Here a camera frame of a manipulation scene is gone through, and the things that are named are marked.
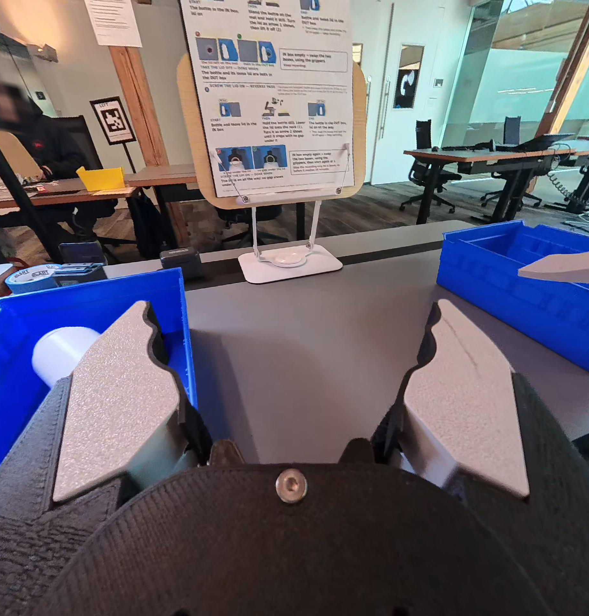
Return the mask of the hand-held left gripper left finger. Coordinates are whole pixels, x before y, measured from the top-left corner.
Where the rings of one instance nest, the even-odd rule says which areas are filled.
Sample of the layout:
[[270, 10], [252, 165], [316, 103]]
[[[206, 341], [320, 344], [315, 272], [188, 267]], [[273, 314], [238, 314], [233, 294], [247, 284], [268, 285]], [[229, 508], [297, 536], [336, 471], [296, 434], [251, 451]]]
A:
[[148, 301], [132, 304], [72, 371], [53, 501], [124, 477], [143, 490], [209, 462], [212, 439], [192, 405]]

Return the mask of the black backpack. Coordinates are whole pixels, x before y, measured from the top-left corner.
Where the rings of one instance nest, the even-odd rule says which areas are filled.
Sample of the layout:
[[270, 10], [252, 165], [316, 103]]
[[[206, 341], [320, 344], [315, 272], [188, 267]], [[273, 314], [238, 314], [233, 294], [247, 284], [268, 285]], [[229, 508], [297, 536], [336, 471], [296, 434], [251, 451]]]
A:
[[159, 258], [166, 241], [160, 212], [144, 191], [127, 199], [127, 205], [140, 256], [149, 260]]

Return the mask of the white plastic bottle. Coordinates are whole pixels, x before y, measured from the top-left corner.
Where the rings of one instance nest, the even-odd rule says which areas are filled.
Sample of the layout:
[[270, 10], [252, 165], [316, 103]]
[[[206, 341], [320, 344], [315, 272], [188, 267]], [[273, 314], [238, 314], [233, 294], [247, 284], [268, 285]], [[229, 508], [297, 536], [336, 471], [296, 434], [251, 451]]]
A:
[[73, 372], [99, 337], [98, 331], [88, 327], [61, 327], [49, 331], [34, 346], [32, 368], [52, 389], [57, 381]]

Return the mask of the dark battery charger case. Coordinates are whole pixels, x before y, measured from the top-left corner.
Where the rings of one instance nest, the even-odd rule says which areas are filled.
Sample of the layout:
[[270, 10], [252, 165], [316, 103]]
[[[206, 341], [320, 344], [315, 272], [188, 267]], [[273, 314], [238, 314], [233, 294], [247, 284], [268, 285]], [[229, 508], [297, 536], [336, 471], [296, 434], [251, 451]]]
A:
[[104, 265], [100, 263], [62, 264], [51, 275], [56, 287], [102, 281], [107, 279]]

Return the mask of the instruction sign on white stand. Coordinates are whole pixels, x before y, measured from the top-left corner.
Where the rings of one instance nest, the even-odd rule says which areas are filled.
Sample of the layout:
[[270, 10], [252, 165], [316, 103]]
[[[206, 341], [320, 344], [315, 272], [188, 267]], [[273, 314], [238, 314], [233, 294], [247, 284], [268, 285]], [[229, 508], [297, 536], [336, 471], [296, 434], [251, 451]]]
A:
[[[250, 198], [232, 196], [225, 198], [217, 197], [213, 186], [206, 139], [203, 131], [203, 122], [199, 111], [198, 93], [196, 91], [193, 71], [191, 69], [189, 52], [188, 55], [182, 59], [181, 66], [177, 70], [177, 83], [198, 187], [203, 197], [214, 207], [224, 210], [252, 208], [253, 251], [238, 258], [245, 280], [253, 284], [263, 284], [321, 273], [336, 272], [342, 269], [342, 263], [326, 248], [317, 244], [315, 236], [322, 202], [354, 196], [360, 190], [365, 179], [367, 85], [360, 66], [353, 60], [352, 161], [354, 184], [353, 186], [337, 190], [336, 194], [329, 194], [329, 189], [314, 189], [299, 192], [253, 195]], [[292, 246], [290, 248], [276, 248], [271, 246], [269, 246], [267, 250], [260, 248], [257, 244], [256, 237], [256, 208], [275, 204], [283, 205], [308, 202], [314, 202], [314, 211], [310, 236], [305, 244]]]

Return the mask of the yellow plastic bin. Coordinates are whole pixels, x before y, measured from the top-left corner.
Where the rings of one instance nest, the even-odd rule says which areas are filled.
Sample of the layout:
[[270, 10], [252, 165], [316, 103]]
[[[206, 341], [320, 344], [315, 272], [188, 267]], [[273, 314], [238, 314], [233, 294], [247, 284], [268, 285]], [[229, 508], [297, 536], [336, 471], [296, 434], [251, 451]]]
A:
[[87, 170], [81, 166], [76, 174], [88, 192], [115, 192], [127, 188], [122, 167]]

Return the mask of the white paper notice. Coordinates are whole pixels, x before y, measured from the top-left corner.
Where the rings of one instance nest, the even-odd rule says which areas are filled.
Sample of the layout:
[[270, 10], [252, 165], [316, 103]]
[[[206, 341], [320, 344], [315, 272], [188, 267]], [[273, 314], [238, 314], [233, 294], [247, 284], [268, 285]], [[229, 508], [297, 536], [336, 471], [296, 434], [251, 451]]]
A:
[[99, 46], [142, 47], [131, 1], [84, 1], [84, 4]]

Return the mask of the black white marker sign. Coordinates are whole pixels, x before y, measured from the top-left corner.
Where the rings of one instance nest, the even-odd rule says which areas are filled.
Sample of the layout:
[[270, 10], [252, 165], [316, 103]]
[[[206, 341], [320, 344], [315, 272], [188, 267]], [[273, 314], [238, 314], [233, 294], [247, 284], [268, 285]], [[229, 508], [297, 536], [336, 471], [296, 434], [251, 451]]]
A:
[[118, 96], [100, 98], [89, 102], [103, 131], [108, 145], [121, 145], [128, 159], [132, 173], [136, 173], [134, 161], [128, 149], [129, 143], [136, 142], [132, 124]]

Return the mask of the black office chair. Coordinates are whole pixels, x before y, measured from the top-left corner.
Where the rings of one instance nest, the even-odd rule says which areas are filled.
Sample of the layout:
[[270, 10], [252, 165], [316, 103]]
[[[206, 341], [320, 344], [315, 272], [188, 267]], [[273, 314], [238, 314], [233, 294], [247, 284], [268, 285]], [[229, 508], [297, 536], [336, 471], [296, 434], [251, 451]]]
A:
[[[239, 208], [236, 210], [216, 208], [215, 210], [219, 218], [224, 221], [225, 228], [229, 229], [232, 225], [237, 224], [245, 224], [247, 226], [246, 231], [224, 238], [221, 244], [237, 242], [237, 248], [253, 245], [252, 208]], [[275, 220], [282, 214], [282, 211], [281, 204], [256, 208], [256, 223]], [[289, 239], [286, 237], [264, 232], [258, 228], [256, 229], [256, 237], [259, 246], [265, 245], [265, 240], [277, 243], [289, 242]]]
[[[520, 116], [516, 116], [516, 117], [507, 116], [505, 118], [505, 123], [504, 123], [503, 145], [515, 147], [517, 145], [520, 145], [520, 143], [521, 143], [521, 117]], [[491, 201], [498, 201], [501, 194], [502, 194], [502, 190], [485, 193], [481, 197], [481, 206], [483, 208], [486, 208], [487, 204], [489, 204]], [[518, 208], [518, 211], [521, 211], [526, 200], [531, 201], [533, 203], [532, 207], [534, 208], [539, 208], [543, 203], [543, 200], [541, 198], [537, 197], [536, 195], [533, 195], [532, 193], [526, 192], [524, 196], [522, 197], [522, 202]]]
[[[437, 147], [432, 147], [431, 141], [431, 124], [432, 120], [428, 119], [426, 121], [416, 121], [416, 148], [417, 149], [432, 149], [434, 151], [438, 150]], [[440, 175], [434, 184], [430, 182], [431, 180], [431, 170], [430, 163], [423, 163], [418, 159], [414, 160], [414, 163], [410, 169], [408, 174], [408, 180], [415, 185], [426, 188], [429, 185], [433, 185], [434, 191], [437, 193], [437, 196], [433, 196], [432, 200], [435, 201], [438, 205], [446, 205], [449, 207], [448, 213], [455, 213], [455, 205], [446, 201], [444, 198], [439, 195], [443, 192], [444, 186], [448, 182], [452, 181], [460, 181], [462, 176], [460, 174], [451, 173], [446, 171], [444, 168], [441, 169]]]

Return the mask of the printed instruction sheet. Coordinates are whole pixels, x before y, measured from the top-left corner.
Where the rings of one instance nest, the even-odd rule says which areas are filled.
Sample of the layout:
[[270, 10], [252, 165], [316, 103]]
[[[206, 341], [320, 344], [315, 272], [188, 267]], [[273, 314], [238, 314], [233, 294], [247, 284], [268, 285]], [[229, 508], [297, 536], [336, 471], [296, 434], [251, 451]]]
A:
[[217, 197], [353, 186], [348, 1], [180, 1]]

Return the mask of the black tripod stand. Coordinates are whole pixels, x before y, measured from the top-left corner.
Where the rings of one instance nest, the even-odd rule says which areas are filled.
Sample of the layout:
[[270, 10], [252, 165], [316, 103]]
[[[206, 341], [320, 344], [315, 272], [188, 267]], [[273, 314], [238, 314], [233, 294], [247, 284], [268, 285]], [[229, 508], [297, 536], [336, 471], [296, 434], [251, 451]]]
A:
[[32, 205], [30, 198], [16, 174], [14, 173], [9, 162], [7, 162], [4, 154], [0, 149], [0, 178], [5, 184], [6, 188], [10, 192], [14, 202], [19, 207], [20, 211], [29, 223], [28, 226], [34, 231], [37, 238], [42, 243], [44, 249], [50, 256], [52, 262], [61, 264], [63, 262], [58, 245], [52, 240], [52, 237], [48, 234], [47, 228], [40, 220], [36, 208]]

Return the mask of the wooden top office desk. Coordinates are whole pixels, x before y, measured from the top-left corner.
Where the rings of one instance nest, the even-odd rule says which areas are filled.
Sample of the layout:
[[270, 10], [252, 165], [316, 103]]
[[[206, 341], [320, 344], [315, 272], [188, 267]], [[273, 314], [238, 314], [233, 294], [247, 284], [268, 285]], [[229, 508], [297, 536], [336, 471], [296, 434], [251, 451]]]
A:
[[[80, 179], [54, 182], [39, 182], [23, 187], [35, 207], [66, 203], [85, 203], [100, 200], [127, 199], [140, 194], [139, 187], [125, 187], [117, 190], [88, 191]], [[0, 186], [0, 210], [17, 210], [11, 193]]]
[[190, 233], [181, 204], [204, 200], [193, 165], [147, 166], [126, 174], [124, 181], [129, 187], [153, 189], [168, 249], [188, 246]]
[[582, 178], [572, 195], [565, 198], [566, 211], [581, 214], [589, 208], [589, 137], [582, 137], [570, 145], [571, 154], [562, 162], [562, 167], [579, 169]]
[[423, 187], [420, 196], [412, 197], [399, 206], [405, 211], [406, 206], [420, 201], [416, 219], [417, 225], [425, 224], [430, 216], [432, 201], [441, 202], [437, 189], [443, 189], [448, 181], [455, 180], [456, 174], [445, 173], [446, 165], [456, 163], [458, 173], [472, 175], [476, 173], [504, 175], [505, 185], [492, 214], [483, 218], [471, 217], [483, 224], [497, 224], [513, 220], [530, 182], [536, 177], [546, 175], [556, 159], [564, 161], [576, 152], [567, 142], [553, 144], [545, 150], [507, 151], [507, 150], [444, 150], [431, 149], [405, 150], [405, 155], [414, 159], [409, 181]]

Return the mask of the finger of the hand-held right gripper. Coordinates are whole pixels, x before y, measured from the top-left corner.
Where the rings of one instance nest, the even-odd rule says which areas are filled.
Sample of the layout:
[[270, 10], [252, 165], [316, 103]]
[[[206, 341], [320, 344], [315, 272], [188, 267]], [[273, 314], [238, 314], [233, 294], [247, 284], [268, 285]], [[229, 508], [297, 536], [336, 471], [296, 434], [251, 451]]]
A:
[[589, 251], [551, 254], [518, 270], [522, 278], [576, 284], [589, 284]]

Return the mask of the blue tape roll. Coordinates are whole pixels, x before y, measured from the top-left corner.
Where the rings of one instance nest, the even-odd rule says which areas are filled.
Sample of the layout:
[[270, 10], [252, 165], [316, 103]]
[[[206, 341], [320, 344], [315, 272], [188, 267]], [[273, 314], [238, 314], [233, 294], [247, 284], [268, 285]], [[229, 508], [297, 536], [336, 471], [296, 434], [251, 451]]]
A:
[[60, 268], [60, 264], [30, 266], [8, 275], [5, 284], [14, 295], [56, 288], [53, 274]]

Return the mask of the blue plastic bin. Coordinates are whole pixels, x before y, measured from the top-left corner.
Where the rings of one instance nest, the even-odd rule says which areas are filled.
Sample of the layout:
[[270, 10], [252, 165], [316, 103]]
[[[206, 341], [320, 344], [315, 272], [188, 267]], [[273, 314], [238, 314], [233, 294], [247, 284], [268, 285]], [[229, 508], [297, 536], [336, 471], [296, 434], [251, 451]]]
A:
[[103, 333], [136, 301], [148, 301], [169, 355], [198, 408], [185, 286], [180, 269], [159, 270], [0, 298], [0, 464], [48, 393], [32, 353], [37, 341], [60, 327]]
[[437, 284], [589, 372], [589, 284], [518, 274], [553, 254], [588, 251], [588, 235], [523, 220], [447, 232]]

